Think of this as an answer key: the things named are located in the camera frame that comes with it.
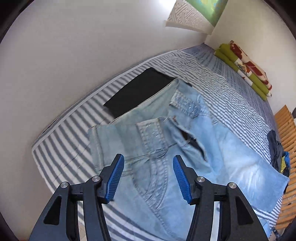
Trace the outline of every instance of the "yellow stripe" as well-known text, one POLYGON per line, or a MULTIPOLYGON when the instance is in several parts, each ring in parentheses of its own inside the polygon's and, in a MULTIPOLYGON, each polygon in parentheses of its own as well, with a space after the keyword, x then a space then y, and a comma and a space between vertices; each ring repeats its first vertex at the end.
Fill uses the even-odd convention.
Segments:
POLYGON ((281 174, 283 174, 285 168, 286 168, 286 162, 285 162, 285 157, 283 156, 281 158, 281 174))

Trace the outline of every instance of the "mattress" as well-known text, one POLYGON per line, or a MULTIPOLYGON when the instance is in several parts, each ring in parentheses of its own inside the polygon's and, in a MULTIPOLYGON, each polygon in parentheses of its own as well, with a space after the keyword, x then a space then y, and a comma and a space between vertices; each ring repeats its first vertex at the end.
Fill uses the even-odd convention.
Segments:
MULTIPOLYGON (((273 116, 269 116, 270 107, 268 103, 260 102, 260 98, 258 101, 252 100, 256 98, 253 90, 223 64, 213 56, 213 50, 206 45, 185 51, 170 51, 143 61, 88 93, 48 126, 32 145, 33 158, 51 192, 53 193, 63 181, 73 185, 85 182, 96 175, 92 165, 87 131, 94 125, 105 125, 113 121, 103 104, 129 81, 150 67, 190 82, 204 96, 212 114, 217 119, 223 116, 226 120, 225 124, 231 131, 270 162, 266 137, 274 122, 273 116), (206 66, 200 73, 199 63, 206 66), (203 71, 214 72, 217 85, 197 84, 196 78, 191 73, 195 72, 201 79, 203 71), (224 97, 221 98, 215 94, 218 92, 224 97), (217 106, 229 107, 228 113, 217 106)), ((271 213, 256 209, 255 212, 258 217, 269 220, 270 225, 275 226, 280 204, 281 199, 271 213)), ((160 240, 125 217, 115 203, 110 202, 104 205, 103 209, 113 240, 160 240)), ((83 223, 81 202, 78 204, 78 218, 83 223)))
POLYGON ((270 108, 268 101, 263 101, 259 95, 248 85, 247 82, 242 81, 242 78, 231 67, 225 64, 222 60, 213 55, 214 51, 211 47, 201 44, 183 50, 184 52, 194 56, 196 60, 206 66, 214 73, 225 77, 228 84, 235 89, 248 104, 256 111, 258 115, 264 118, 265 123, 270 129, 275 130, 278 140, 279 134, 274 119, 274 115, 270 108))

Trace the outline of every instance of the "painting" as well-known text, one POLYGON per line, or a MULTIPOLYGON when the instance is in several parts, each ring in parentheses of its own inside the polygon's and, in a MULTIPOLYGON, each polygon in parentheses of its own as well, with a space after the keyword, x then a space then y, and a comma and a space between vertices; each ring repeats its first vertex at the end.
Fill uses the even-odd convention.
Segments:
POLYGON ((211 34, 228 0, 177 0, 167 26, 211 34))

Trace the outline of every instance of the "light blue jeans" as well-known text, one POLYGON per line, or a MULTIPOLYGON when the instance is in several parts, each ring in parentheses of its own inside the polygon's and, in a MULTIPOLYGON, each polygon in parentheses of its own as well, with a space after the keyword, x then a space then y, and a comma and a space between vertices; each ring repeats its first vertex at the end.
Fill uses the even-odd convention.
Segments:
POLYGON ((112 124, 91 128, 89 137, 98 173, 117 153, 125 157, 114 198, 118 208, 166 240, 186 239, 194 211, 182 198, 175 155, 212 183, 235 182, 250 204, 264 211, 274 208, 288 182, 216 121, 202 96, 178 79, 112 124))

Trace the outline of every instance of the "green blanket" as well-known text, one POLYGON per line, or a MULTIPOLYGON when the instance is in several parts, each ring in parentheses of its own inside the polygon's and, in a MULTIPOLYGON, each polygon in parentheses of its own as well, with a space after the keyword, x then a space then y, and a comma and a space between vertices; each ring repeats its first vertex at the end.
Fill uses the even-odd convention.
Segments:
POLYGON ((257 87, 257 85, 255 85, 255 83, 253 83, 226 55, 224 55, 220 49, 217 49, 214 52, 214 55, 238 73, 263 100, 267 100, 266 95, 257 87))
POLYGON ((230 49, 230 44, 221 44, 220 51, 231 60, 257 87, 268 97, 271 97, 271 92, 258 79, 258 77, 247 67, 230 49))

